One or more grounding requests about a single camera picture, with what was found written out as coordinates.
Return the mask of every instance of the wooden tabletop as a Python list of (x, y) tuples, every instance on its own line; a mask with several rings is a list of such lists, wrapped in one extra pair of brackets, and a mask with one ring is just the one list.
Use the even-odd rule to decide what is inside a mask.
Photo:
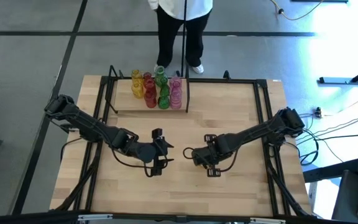
[[(77, 105), (89, 114), (94, 110), (100, 78), (85, 76), (83, 80)], [(169, 163), (161, 176), (148, 178), (143, 169), (116, 162), (110, 148), (104, 145), (92, 211), (272, 216), (261, 140), (243, 145), (233, 168), (220, 178), (208, 178), (204, 168), (194, 166), (192, 160), (182, 155), (186, 147), (205, 146), (205, 134), (236, 133), (258, 125), (252, 85), (190, 83), (190, 90), (189, 113), (173, 110), (110, 112), (108, 125), (129, 129), (138, 134), (142, 142), (151, 141), (151, 130), (162, 128), (165, 139), (175, 146), (169, 150), (168, 158), (175, 160)], [(281, 81), (269, 80), (268, 90), (275, 114), (287, 105)], [(267, 120), (262, 89), (260, 95), (264, 119)], [(113, 93), (112, 104), (115, 96), (116, 93)], [(78, 138), (78, 133), (71, 133), (68, 141), (75, 138)], [(59, 206), (76, 185), (85, 146), (86, 142), (81, 140), (66, 147), (50, 208)], [(142, 165), (136, 159), (117, 155), (124, 162)], [(283, 145), (280, 155), (288, 189), (302, 208), (310, 213), (296, 149)], [(231, 162), (232, 158), (226, 159), (218, 167), (224, 169)], [(277, 186), (276, 194), (279, 211), (283, 213)], [(85, 200), (86, 194), (83, 194), (81, 208), (85, 207)]]

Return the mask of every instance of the white shirt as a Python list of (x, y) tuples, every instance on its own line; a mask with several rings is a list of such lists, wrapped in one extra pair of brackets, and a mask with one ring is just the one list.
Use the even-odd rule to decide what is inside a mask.
[[(153, 10), (158, 5), (170, 16), (183, 20), (185, 17), (185, 0), (149, 0)], [(207, 15), (212, 10), (213, 0), (187, 0), (186, 20)]]

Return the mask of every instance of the green glass bottle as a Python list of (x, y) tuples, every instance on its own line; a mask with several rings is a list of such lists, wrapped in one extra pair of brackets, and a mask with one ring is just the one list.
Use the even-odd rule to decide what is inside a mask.
[(163, 66), (158, 66), (156, 69), (155, 69), (155, 78), (154, 78), (154, 81), (155, 81), (155, 84), (158, 86), (158, 87), (161, 87), (161, 78), (163, 77), (167, 77), (165, 75), (165, 68)]
[(158, 98), (158, 107), (163, 110), (168, 109), (169, 108), (169, 97), (160, 96)]
[(169, 96), (169, 86), (168, 86), (168, 79), (165, 77), (162, 77), (160, 79), (161, 82), (161, 90), (160, 90), (160, 96)]

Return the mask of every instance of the wooden shelf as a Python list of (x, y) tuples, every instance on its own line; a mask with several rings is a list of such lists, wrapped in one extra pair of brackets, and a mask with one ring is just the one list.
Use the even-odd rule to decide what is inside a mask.
[[(118, 80), (117, 87), (113, 93), (114, 100), (114, 109), (117, 111), (151, 111), (151, 110), (160, 110), (160, 111), (171, 111), (171, 107), (166, 110), (161, 110), (158, 105), (155, 108), (148, 108), (144, 99), (135, 98), (132, 93), (132, 80)], [(186, 79), (182, 78), (181, 81), (181, 90), (182, 90), (182, 103), (181, 108), (177, 111), (186, 110), (187, 104), (187, 85)], [(157, 86), (157, 99), (160, 96), (160, 88)]]

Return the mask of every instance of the white cable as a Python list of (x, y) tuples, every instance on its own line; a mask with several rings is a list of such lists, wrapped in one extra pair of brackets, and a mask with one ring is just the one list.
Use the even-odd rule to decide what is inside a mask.
[(298, 20), (298, 19), (302, 19), (304, 18), (305, 16), (307, 16), (308, 14), (310, 14), (311, 12), (313, 12), (321, 3), (323, 3), (324, 0), (321, 0), (319, 2), (319, 4), (317, 4), (317, 6), (315, 6), (314, 8), (312, 8), (308, 13), (306, 13), (305, 15), (301, 16), (301, 17), (298, 17), (298, 18), (295, 18), (295, 19), (292, 19), (292, 18), (289, 18), (285, 13), (284, 13), (284, 9), (282, 9), (275, 0), (270, 0), (274, 5), (275, 7), (278, 9), (278, 13), (279, 14), (282, 14), (286, 19), (290, 20), (290, 21), (295, 21), (295, 20)]
[[(331, 132), (334, 132), (334, 131), (338, 131), (338, 130), (340, 130), (340, 129), (342, 129), (342, 128), (346, 128), (346, 127), (348, 127), (348, 126), (350, 126), (350, 125), (352, 125), (352, 124), (356, 124), (357, 122), (358, 122), (358, 119), (357, 119), (355, 122), (350, 123), (350, 124), (348, 124), (349, 122), (347, 122), (347, 123), (345, 123), (345, 124), (348, 124), (348, 125), (345, 125), (345, 126), (343, 126), (343, 127), (334, 129), (334, 130), (332, 130), (332, 131), (328, 131), (328, 132), (323, 133), (323, 134), (316, 135), (316, 137), (322, 136), (322, 135), (325, 135), (325, 134), (328, 134), (328, 133), (331, 133)], [(304, 142), (306, 142), (306, 141), (309, 141), (310, 139), (313, 139), (313, 138), (308, 138), (308, 139), (302, 141), (301, 143), (298, 143), (297, 145), (300, 145), (300, 144), (302, 144), (302, 143), (304, 143)]]

